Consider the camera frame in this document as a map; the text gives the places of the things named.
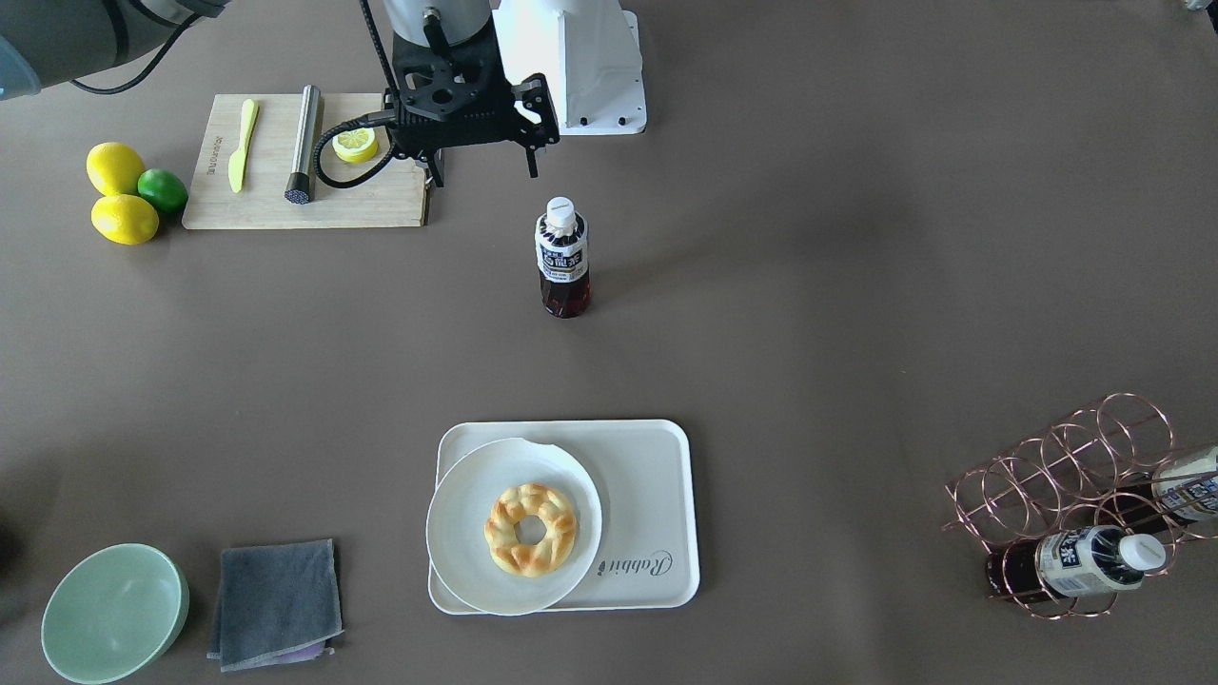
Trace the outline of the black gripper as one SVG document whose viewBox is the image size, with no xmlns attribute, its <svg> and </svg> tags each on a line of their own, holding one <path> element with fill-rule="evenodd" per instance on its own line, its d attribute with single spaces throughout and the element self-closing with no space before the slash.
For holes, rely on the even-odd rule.
<svg viewBox="0 0 1218 685">
<path fill-rule="evenodd" d="M 516 143 L 529 176 L 540 178 L 537 151 L 560 141 L 551 91 L 542 73 L 512 84 L 504 76 L 499 37 L 488 20 L 468 40 L 434 52 L 425 38 L 393 39 L 400 95 L 389 127 L 396 155 L 423 161 L 423 180 L 445 186 L 445 147 Z"/>
</svg>

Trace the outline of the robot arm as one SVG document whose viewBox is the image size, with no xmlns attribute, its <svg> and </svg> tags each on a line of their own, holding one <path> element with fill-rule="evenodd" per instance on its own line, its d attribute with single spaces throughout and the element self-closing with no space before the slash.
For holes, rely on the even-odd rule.
<svg viewBox="0 0 1218 685">
<path fill-rule="evenodd" d="M 442 186 L 445 147 L 516 143 L 529 162 L 560 139 L 547 79 L 533 73 L 505 78 L 499 38 L 486 1 L 389 1 L 393 50 L 384 52 L 369 9 L 363 17 L 387 80 L 379 111 L 322 134 L 304 122 L 287 200 L 307 204 L 312 180 L 341 186 L 322 169 L 326 143 L 343 130 L 382 127 L 384 158 L 414 158 Z M 200 20 L 213 20 L 223 1 L 5 1 L 1 5 L 2 98 L 44 87 L 80 84 L 84 77 L 151 55 L 164 57 Z"/>
</svg>

